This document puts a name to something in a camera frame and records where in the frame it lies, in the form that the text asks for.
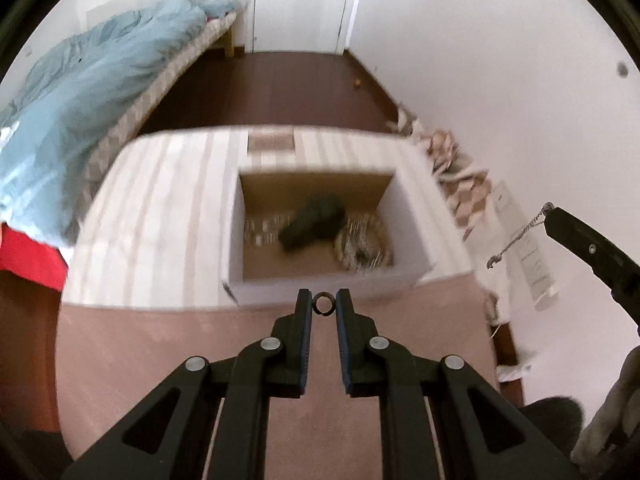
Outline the white power strip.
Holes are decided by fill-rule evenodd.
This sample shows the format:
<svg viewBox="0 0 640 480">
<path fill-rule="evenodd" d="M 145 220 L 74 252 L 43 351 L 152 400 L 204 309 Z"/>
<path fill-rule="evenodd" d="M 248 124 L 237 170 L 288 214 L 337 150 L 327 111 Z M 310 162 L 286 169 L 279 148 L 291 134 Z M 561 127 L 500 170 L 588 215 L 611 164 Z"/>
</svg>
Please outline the white power strip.
<svg viewBox="0 0 640 480">
<path fill-rule="evenodd" d="M 492 203 L 503 246 L 487 261 L 487 269 L 506 272 L 514 295 L 527 298 L 531 307 L 538 308 L 556 293 L 554 276 L 537 238 L 544 226 L 544 213 L 551 205 L 545 204 L 527 218 L 504 181 L 494 188 Z"/>
</svg>

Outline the pink suede cloth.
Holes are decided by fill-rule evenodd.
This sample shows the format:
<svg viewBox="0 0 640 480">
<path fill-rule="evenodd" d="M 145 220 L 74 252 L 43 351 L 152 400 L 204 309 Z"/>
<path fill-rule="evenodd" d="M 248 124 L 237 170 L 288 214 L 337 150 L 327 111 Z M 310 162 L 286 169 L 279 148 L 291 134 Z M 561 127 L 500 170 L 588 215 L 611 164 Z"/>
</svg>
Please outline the pink suede cloth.
<svg viewBox="0 0 640 480">
<path fill-rule="evenodd" d="M 486 380 L 495 353 L 485 293 L 460 276 L 405 295 L 356 301 L 357 312 L 416 356 L 456 354 Z M 139 312 L 76 307 L 58 315 L 58 419 L 70 455 L 81 456 L 189 356 L 219 361 L 267 336 L 289 306 L 245 311 Z M 345 393 L 336 323 L 312 322 L 309 376 L 298 400 L 270 404 L 269 479 L 377 479 L 382 474 L 378 402 Z"/>
</svg>

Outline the beige checkered blanket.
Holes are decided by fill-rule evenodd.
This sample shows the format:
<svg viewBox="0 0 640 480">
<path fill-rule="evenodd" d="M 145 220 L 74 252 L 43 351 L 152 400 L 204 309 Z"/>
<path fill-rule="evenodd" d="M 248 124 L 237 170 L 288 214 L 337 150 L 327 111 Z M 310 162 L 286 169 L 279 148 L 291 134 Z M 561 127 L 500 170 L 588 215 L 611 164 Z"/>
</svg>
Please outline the beige checkered blanket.
<svg viewBox="0 0 640 480">
<path fill-rule="evenodd" d="M 477 168 L 460 148 L 451 130 L 429 132 L 417 114 L 404 103 L 397 105 L 397 119 L 386 122 L 393 133 L 408 139 L 426 157 L 427 168 L 444 193 L 445 202 L 466 240 L 483 219 L 492 191 L 486 169 Z"/>
</svg>

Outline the white cardboard box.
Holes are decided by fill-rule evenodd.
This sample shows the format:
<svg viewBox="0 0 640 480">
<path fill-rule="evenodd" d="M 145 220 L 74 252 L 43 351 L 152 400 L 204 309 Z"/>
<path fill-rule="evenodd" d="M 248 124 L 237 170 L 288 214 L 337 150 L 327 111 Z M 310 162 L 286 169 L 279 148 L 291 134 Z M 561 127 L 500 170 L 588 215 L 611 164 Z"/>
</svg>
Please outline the white cardboard box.
<svg viewBox="0 0 640 480">
<path fill-rule="evenodd" d="M 435 266 L 408 181 L 390 168 L 242 171 L 224 250 L 222 288 L 239 307 L 301 289 L 389 297 Z"/>
</svg>

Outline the black headband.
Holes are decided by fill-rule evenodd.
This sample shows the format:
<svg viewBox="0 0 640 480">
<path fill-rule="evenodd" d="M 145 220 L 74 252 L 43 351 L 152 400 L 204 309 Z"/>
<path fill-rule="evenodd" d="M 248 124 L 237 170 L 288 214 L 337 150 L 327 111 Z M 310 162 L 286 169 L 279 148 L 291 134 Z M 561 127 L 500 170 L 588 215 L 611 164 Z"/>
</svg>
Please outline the black headband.
<svg viewBox="0 0 640 480">
<path fill-rule="evenodd" d="M 286 252 L 296 252 L 315 242 L 332 242 L 345 223 L 346 208 L 337 196 L 312 196 L 280 231 L 279 243 Z"/>
</svg>

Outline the red bed sheet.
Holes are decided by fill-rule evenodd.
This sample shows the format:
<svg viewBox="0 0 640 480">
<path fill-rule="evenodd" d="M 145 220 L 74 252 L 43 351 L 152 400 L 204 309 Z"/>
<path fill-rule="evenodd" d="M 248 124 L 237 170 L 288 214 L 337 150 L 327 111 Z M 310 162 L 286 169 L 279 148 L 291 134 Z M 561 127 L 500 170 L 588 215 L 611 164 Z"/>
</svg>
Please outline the red bed sheet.
<svg viewBox="0 0 640 480">
<path fill-rule="evenodd" d="M 62 292 L 67 264 L 53 247 L 1 226 L 0 268 L 24 280 Z"/>
</svg>

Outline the brown label on mattress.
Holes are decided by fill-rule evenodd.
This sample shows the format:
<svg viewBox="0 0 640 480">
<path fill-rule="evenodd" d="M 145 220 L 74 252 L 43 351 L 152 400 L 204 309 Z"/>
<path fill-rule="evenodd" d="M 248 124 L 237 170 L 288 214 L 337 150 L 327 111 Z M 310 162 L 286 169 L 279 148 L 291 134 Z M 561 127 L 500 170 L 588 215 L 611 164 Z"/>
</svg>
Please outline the brown label on mattress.
<svg viewBox="0 0 640 480">
<path fill-rule="evenodd" d="M 249 153 L 285 152 L 295 150 L 295 133 L 284 131 L 250 131 L 247 138 Z"/>
</svg>

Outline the light blue duvet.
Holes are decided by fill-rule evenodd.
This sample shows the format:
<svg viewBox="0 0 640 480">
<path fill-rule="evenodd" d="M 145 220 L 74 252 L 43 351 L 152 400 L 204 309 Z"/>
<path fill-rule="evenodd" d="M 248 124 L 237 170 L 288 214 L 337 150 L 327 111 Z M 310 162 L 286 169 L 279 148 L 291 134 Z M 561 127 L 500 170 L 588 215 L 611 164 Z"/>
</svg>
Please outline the light blue duvet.
<svg viewBox="0 0 640 480">
<path fill-rule="evenodd" d="M 67 38 L 1 113 L 1 221 L 55 248 L 78 237 L 93 150 L 168 64 L 239 0 L 160 0 Z"/>
</svg>

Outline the white door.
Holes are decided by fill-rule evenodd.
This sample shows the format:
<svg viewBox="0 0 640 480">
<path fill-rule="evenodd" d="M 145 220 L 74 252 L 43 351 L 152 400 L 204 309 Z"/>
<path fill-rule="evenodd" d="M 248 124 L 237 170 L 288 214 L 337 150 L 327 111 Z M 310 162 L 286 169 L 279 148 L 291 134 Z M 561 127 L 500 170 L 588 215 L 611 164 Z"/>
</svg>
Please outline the white door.
<svg viewBox="0 0 640 480">
<path fill-rule="evenodd" d="M 252 0 L 247 49 L 341 55 L 357 4 L 358 0 Z"/>
</svg>

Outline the bed with patterned mattress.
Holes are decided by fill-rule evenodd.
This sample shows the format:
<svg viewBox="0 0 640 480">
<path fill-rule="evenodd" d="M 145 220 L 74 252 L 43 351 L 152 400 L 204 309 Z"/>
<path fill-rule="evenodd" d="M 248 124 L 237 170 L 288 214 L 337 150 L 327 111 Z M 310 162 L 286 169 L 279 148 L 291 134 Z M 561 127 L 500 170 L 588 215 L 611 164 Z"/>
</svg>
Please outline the bed with patterned mattress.
<svg viewBox="0 0 640 480">
<path fill-rule="evenodd" d="M 159 1 L 111 0 L 90 11 L 89 22 L 96 24 L 104 18 L 111 18 L 118 11 L 131 10 L 135 6 L 152 6 Z M 180 76 L 209 48 L 223 47 L 228 54 L 233 52 L 232 25 L 241 12 L 219 12 L 212 18 L 208 18 L 203 31 L 169 59 L 166 66 L 154 76 L 140 96 L 127 108 L 125 114 L 99 140 L 82 174 L 82 185 L 74 209 L 74 219 L 77 222 L 81 223 L 85 220 L 102 181 L 118 153 L 138 134 L 152 111 Z"/>
</svg>

